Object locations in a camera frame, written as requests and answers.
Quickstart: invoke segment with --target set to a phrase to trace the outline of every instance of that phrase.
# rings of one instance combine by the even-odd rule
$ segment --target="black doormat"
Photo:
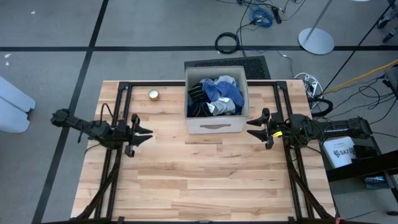
[[[264,56],[191,61],[184,62],[184,66],[185,69],[188,67],[243,66],[247,80],[271,79]]]

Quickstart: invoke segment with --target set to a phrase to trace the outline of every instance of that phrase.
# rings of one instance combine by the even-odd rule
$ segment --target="box handle cutout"
[[[201,125],[201,128],[207,128],[207,129],[219,129],[223,127],[231,127],[230,124],[213,124],[213,125]]]

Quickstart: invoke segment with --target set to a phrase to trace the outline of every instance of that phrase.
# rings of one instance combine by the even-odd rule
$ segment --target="blue cloth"
[[[238,106],[244,105],[244,99],[241,95],[241,92],[235,85],[232,85],[228,82],[219,82],[216,86],[222,97],[227,97],[233,100]]]
[[[242,115],[242,107],[235,105],[235,115]]]
[[[239,89],[228,82],[219,82],[216,85],[212,80],[206,79],[202,88],[211,101],[217,101],[220,97],[227,97],[238,106],[244,105],[244,99]]]
[[[211,101],[217,101],[220,97],[220,94],[217,91],[217,86],[214,84],[214,81],[207,78],[202,85],[202,88],[206,92],[209,99]]]

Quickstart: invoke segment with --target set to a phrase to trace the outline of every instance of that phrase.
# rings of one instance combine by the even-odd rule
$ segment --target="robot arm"
[[[290,119],[282,121],[279,113],[270,114],[268,108],[262,110],[258,119],[247,124],[262,126],[263,130],[248,130],[249,134],[261,141],[267,141],[266,148],[273,146],[273,137],[288,136],[293,146],[306,146],[310,140],[326,139],[340,136],[366,139],[372,135],[369,123],[363,118],[351,118],[342,121],[318,122],[302,114],[292,114]]]
[[[125,120],[119,120],[112,128],[106,121],[85,121],[70,114],[67,109],[58,110],[53,114],[51,123],[57,127],[73,128],[80,131],[80,136],[85,133],[90,139],[97,140],[102,146],[117,149],[128,142],[124,153],[129,157],[134,157],[133,146],[139,146],[144,141],[150,139],[151,130],[139,126],[140,119],[136,114],[131,116],[132,127],[128,126]]]

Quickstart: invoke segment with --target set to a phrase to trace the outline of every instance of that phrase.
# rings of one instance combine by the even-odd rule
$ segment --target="butcher block tabletop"
[[[310,117],[302,81],[286,82],[293,113]],[[103,82],[95,119],[100,118],[103,103],[114,108],[118,84],[119,81]],[[158,101],[148,98],[150,90],[159,91]],[[248,119],[260,117],[263,108],[269,108],[271,113],[277,111],[271,86],[249,86],[248,92]],[[241,133],[189,135],[184,119],[184,93],[184,86],[132,88],[129,118],[138,114],[141,127],[154,133],[153,138],[135,147],[134,158],[122,155],[113,220],[120,216],[141,221],[286,221],[289,216],[295,217],[282,139],[274,138],[273,148],[267,150],[263,142],[246,132],[260,129],[250,125],[245,125]],[[287,117],[282,91],[280,100]],[[108,110],[104,110],[104,119],[111,123]],[[89,141],[88,147],[95,144],[96,141]],[[311,141],[309,146],[319,150],[317,141]],[[301,152],[309,189],[334,215],[321,155],[307,148]],[[81,213],[95,196],[105,153],[102,146],[86,153],[71,217]],[[297,188],[306,217],[303,195]],[[108,197],[109,189],[104,196],[102,217]]]

